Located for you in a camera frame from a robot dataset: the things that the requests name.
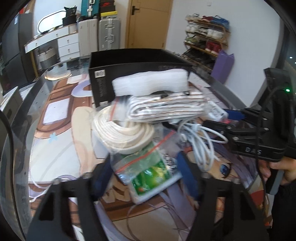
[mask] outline purple bag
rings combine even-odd
[[[234,64],[234,54],[228,55],[227,53],[225,53],[224,50],[221,50],[216,59],[211,76],[215,80],[224,84],[229,76],[229,73],[232,69],[233,64]]]

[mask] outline door frame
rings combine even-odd
[[[170,0],[170,10],[168,12],[168,26],[167,26],[167,30],[166,30],[166,36],[165,36],[165,44],[163,46],[163,48],[165,48],[166,46],[166,40],[168,37],[168,29],[170,26],[170,16],[172,13],[172,8],[173,8],[173,1],[174,0]],[[126,37],[125,37],[125,48],[128,48],[128,37],[129,37],[129,27],[130,27],[130,21],[131,21],[131,10],[132,10],[132,0],[128,0],[128,11],[127,11],[127,16],[126,16]]]

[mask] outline open black box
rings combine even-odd
[[[116,49],[91,54],[89,76],[96,107],[115,98],[112,81],[139,72],[185,69],[192,65],[162,49]]]

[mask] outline anime character eye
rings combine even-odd
[[[224,178],[227,178],[231,172],[231,164],[230,163],[221,164],[220,172],[224,176]]]

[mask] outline blue star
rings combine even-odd
[[[49,136],[48,142],[51,143],[52,141],[57,141],[57,134],[55,132]]]

